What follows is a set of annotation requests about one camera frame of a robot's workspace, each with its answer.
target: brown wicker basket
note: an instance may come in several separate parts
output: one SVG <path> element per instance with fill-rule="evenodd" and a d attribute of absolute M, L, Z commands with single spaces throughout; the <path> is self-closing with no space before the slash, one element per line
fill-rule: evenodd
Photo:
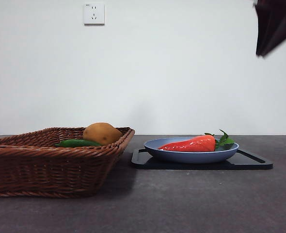
<path fill-rule="evenodd" d="M 48 128 L 0 138 L 0 197 L 75 198 L 94 195 L 122 155 L 134 130 L 107 146 L 57 148 L 82 139 L 85 128 Z"/>

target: table surface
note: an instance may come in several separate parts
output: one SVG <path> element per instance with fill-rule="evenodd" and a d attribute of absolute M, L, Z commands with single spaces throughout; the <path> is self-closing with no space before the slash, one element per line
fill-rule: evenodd
<path fill-rule="evenodd" d="M 286 233 L 286 136 L 232 136 L 271 170 L 131 166 L 135 149 L 163 137 L 173 135 L 135 135 L 93 197 L 0 198 L 0 233 Z"/>

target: cucumber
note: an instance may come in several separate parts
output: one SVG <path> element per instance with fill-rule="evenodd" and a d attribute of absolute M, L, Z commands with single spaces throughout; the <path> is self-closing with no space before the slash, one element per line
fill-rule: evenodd
<path fill-rule="evenodd" d="M 94 141 L 87 141 L 83 139 L 67 139 L 60 143 L 55 144 L 56 147 L 98 147 L 101 146 L 99 143 Z"/>

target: green leaves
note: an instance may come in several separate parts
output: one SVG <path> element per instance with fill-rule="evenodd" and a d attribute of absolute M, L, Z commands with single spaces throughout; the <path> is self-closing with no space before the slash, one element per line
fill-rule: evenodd
<path fill-rule="evenodd" d="M 224 135 L 219 139 L 215 139 L 215 151 L 220 151 L 220 150 L 228 150 L 232 147 L 233 143 L 235 142 L 233 139 L 231 139 L 228 134 L 221 130 L 224 133 Z"/>

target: potato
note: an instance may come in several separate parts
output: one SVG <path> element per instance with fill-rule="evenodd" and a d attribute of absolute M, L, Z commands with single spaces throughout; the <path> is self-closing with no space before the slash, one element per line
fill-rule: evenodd
<path fill-rule="evenodd" d="M 101 145 L 108 145 L 116 142 L 123 134 L 105 122 L 98 122 L 86 127 L 83 132 L 83 139 L 97 142 Z"/>

